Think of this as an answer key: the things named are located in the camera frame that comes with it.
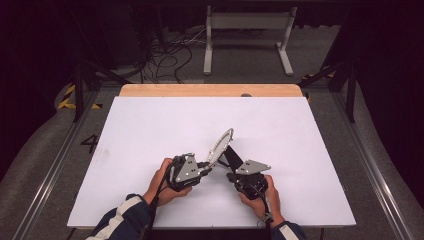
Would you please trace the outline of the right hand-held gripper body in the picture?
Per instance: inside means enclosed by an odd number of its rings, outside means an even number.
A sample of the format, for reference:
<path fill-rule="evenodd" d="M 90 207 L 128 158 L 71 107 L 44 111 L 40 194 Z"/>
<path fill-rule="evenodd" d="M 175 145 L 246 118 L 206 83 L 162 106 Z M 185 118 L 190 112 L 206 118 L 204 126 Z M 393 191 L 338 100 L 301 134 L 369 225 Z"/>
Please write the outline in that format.
<path fill-rule="evenodd" d="M 271 166 L 254 160 L 247 160 L 232 172 L 237 175 L 238 181 L 234 184 L 235 189 L 243 193 L 249 200 L 263 197 L 268 189 L 268 183 L 262 171 L 270 170 Z"/>

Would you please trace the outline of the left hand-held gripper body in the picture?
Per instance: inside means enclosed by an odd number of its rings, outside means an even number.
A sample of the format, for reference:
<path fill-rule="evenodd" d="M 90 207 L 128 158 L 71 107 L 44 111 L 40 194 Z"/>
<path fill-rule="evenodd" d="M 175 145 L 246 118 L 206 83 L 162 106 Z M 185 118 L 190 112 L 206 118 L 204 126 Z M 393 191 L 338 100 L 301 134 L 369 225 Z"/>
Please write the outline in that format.
<path fill-rule="evenodd" d="M 201 173 L 193 153 L 175 156 L 168 169 L 168 186 L 176 192 L 200 183 Z"/>

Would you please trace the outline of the oval metal plate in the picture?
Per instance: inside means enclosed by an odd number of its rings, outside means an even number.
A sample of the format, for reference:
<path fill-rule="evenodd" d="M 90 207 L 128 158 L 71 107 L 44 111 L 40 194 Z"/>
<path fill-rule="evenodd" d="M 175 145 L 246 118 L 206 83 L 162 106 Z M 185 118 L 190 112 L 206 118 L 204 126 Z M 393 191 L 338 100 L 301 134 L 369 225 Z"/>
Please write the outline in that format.
<path fill-rule="evenodd" d="M 209 151 L 207 161 L 209 166 L 212 167 L 226 151 L 233 139 L 234 129 L 229 128 L 223 135 L 218 139 L 214 147 Z"/>

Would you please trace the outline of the person's right hand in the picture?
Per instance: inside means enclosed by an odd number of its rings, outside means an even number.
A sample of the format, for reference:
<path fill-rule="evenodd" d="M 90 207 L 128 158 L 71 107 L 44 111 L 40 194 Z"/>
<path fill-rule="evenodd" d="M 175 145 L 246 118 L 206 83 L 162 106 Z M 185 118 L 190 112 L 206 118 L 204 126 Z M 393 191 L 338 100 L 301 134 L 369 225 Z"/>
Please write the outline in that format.
<path fill-rule="evenodd" d="M 271 226 L 285 221 L 281 214 L 280 197 L 279 192 L 274 185 L 274 181 L 271 175 L 265 175 L 265 179 L 268 183 L 268 189 L 265 191 L 264 199 L 249 200 L 244 194 L 240 193 L 239 198 L 243 204 L 250 207 L 254 215 L 259 220 L 264 220 L 266 217 L 272 216 L 273 221 L 270 223 Z"/>

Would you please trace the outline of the person's left hand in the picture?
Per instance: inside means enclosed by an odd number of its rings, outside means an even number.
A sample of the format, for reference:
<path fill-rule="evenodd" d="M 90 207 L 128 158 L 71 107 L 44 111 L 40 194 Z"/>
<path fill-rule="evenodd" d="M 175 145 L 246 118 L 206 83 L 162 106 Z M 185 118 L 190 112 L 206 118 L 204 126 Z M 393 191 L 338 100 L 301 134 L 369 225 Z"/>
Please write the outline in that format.
<path fill-rule="evenodd" d="M 158 205 L 163 206 L 173 201 L 175 198 L 187 196 L 192 188 L 188 187 L 180 192 L 170 189 L 167 182 L 163 180 L 168 166 L 172 163 L 171 158 L 165 158 L 160 168 L 153 175 L 147 191 L 143 194 L 144 200 L 151 204 L 155 196 L 158 196 Z"/>

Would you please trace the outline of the white table board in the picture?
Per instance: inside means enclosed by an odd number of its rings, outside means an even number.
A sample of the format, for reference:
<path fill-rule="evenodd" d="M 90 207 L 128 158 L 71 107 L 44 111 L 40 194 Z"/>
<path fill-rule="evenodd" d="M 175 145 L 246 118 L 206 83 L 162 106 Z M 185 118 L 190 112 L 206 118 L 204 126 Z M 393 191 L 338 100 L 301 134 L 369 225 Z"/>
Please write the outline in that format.
<path fill-rule="evenodd" d="M 307 100 L 303 97 L 117 97 L 68 224 L 90 228 L 130 193 L 144 193 L 163 159 L 206 160 L 234 131 L 244 160 L 270 165 L 283 216 L 304 227 L 356 221 Z"/>

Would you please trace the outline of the wooden table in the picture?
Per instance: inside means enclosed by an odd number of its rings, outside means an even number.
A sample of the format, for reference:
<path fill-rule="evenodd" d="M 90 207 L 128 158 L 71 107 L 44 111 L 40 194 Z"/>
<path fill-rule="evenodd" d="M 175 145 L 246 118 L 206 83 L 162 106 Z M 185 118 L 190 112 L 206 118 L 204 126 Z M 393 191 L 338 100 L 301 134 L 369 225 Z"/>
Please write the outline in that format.
<path fill-rule="evenodd" d="M 296 84 L 126 84 L 121 97 L 302 97 Z"/>

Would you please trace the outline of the white metal stand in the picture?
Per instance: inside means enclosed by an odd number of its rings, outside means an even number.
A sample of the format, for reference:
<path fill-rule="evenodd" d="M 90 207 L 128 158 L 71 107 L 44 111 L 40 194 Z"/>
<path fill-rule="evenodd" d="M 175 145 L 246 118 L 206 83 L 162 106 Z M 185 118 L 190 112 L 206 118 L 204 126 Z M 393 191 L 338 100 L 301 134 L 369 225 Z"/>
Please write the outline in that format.
<path fill-rule="evenodd" d="M 287 55 L 288 40 L 296 18 L 297 8 L 292 7 L 284 12 L 266 13 L 266 12 L 215 12 L 211 6 L 207 7 L 206 12 L 206 48 L 204 56 L 203 74 L 212 73 L 213 42 L 212 31 L 214 29 L 259 29 L 259 30 L 282 30 L 284 36 L 280 42 L 276 43 L 281 63 L 285 74 L 292 76 L 294 74 L 290 60 Z"/>

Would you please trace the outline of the aluminium floor rail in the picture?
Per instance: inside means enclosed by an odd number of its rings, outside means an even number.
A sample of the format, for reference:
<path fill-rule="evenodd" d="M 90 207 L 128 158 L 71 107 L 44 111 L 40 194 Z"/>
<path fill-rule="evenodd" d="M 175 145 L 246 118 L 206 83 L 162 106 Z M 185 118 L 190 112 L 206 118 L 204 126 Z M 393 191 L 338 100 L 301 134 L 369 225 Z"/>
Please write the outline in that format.
<path fill-rule="evenodd" d="M 97 91 L 92 91 L 87 94 L 87 98 L 83 101 L 85 109 L 82 111 L 79 119 L 74 122 L 56 154 L 53 163 L 51 164 L 46 176 L 44 177 L 41 185 L 38 187 L 35 197 L 33 198 L 30 207 L 26 211 L 19 227 L 15 231 L 12 240 L 27 240 L 31 231 L 33 230 L 35 223 L 37 222 L 60 173 L 63 169 L 65 161 L 67 160 L 72 145 L 75 142 L 76 136 L 78 135 L 82 125 L 89 113 L 89 108 L 94 104 L 98 96 Z"/>
<path fill-rule="evenodd" d="M 345 124 L 350 132 L 350 135 L 355 142 L 357 151 L 360 153 L 360 160 L 367 174 L 370 184 L 376 194 L 376 197 L 386 215 L 386 218 L 394 232 L 397 240 L 415 240 L 411 230 L 406 224 L 406 221 L 396 203 L 389 186 L 387 185 L 378 165 L 375 162 L 371 152 L 366 148 L 359 129 L 353 123 L 347 113 L 346 104 L 343 97 L 339 93 L 331 93 L 331 97 L 337 106 Z"/>

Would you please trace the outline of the black metal frame stand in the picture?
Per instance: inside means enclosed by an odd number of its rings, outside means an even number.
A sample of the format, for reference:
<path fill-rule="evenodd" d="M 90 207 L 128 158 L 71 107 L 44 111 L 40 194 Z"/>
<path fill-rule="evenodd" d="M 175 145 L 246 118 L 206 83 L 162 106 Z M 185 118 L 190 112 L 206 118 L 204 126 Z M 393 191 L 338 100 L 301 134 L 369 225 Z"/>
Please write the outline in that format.
<path fill-rule="evenodd" d="M 330 92 L 340 92 L 344 85 L 347 85 L 347 96 L 345 103 L 345 112 L 350 122 L 354 123 L 354 103 L 356 91 L 356 62 L 344 61 L 334 65 L 323 67 L 318 73 L 305 75 L 298 83 L 300 88 L 311 85 L 323 78 L 330 78 L 327 88 Z"/>
<path fill-rule="evenodd" d="M 78 122 L 86 109 L 84 87 L 89 91 L 98 91 L 101 87 L 101 78 L 96 75 L 97 72 L 121 86 L 129 84 L 129 81 L 107 69 L 103 64 L 105 55 L 102 51 L 105 48 L 98 44 L 103 35 L 95 24 L 94 12 L 85 7 L 75 6 L 66 6 L 65 12 L 69 15 L 66 30 L 67 49 L 70 51 L 74 67 L 73 84 L 76 97 L 74 121 Z"/>

